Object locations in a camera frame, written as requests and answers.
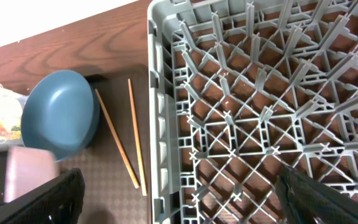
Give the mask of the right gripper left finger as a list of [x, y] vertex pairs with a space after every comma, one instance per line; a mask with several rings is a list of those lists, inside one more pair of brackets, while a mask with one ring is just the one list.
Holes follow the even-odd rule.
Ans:
[[84, 196], [83, 174], [74, 168], [9, 203], [0, 204], [0, 223], [77, 223]]

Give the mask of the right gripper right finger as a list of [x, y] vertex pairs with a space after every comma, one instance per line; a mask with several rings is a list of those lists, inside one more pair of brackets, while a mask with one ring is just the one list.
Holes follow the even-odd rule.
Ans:
[[288, 223], [358, 223], [358, 203], [327, 185], [284, 166], [275, 183]]

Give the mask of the white pink bowl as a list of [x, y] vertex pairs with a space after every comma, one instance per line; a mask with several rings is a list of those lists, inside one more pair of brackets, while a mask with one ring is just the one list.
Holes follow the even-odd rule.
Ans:
[[59, 175], [52, 152], [29, 147], [7, 151], [4, 202], [9, 203]]

